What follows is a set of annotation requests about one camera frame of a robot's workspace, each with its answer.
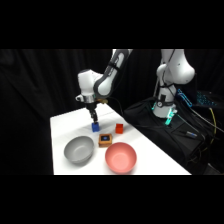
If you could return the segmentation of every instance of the black background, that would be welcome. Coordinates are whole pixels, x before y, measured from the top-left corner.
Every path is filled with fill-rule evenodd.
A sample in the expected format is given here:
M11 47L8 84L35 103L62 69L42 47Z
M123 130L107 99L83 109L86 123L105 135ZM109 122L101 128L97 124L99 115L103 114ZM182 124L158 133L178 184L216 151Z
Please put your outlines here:
M185 53L198 88L224 95L224 49ZM50 117L83 108L75 101L79 71L104 73L111 56L112 49L0 50L1 174L53 174ZM133 51L113 94L123 109L153 95L160 61L160 49Z

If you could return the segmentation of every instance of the white table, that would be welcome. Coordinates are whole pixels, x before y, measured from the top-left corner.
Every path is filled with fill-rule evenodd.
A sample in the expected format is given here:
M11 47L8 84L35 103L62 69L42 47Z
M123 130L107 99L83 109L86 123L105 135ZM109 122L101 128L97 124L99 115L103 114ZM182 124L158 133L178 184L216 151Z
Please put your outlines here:
M99 134L112 134L113 143L125 142L137 153L134 175L190 175L133 126L125 122L108 105L99 104L97 114L100 132L92 132L92 119L87 109L51 118L51 137L55 175L113 175L105 162L107 148L99 148ZM124 134L115 133L116 123L124 124ZM76 166L64 157L65 146L79 136L89 136L95 144L92 158L85 166Z

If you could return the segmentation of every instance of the blue block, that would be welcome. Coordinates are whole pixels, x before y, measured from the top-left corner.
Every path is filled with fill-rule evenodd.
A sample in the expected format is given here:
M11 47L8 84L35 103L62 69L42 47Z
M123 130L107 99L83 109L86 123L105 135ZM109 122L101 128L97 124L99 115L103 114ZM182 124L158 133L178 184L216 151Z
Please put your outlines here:
M92 123L92 129L93 129L93 132L99 132L100 131L100 126L99 126L99 123Z

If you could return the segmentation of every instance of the pink bowl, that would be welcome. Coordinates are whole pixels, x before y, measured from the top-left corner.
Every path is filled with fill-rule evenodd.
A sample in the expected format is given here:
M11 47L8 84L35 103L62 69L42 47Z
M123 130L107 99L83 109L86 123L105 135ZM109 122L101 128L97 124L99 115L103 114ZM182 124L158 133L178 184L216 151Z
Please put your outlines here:
M128 144L115 143L106 151L106 163L117 174L130 172L137 162L135 150Z

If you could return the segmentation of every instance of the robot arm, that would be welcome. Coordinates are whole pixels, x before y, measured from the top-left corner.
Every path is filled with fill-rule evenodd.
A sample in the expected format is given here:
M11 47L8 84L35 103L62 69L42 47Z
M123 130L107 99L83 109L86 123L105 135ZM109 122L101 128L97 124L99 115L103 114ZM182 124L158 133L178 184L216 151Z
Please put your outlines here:
M195 70L187 62L184 49L162 49L162 57L165 64L157 70L160 92L153 112L155 116L171 121L170 115L176 112L176 88L173 84L188 84L194 78Z
M114 51L111 61L104 73L98 74L92 70L81 71L78 75L81 95L76 97L77 101L84 102L90 111L94 123L97 123L96 99L106 99L114 89L114 83L127 62L133 49L117 49Z
M97 123L96 100L106 99L114 89L114 82L124 67L133 49L114 49L112 59L104 75L92 70L81 71L78 75L81 95L77 101L84 102L90 111L94 123ZM194 75L194 69L188 64L184 49L162 49L163 62L157 75L160 80L160 92L154 109L154 114L160 118L169 118L170 111L175 110L175 84L187 84Z

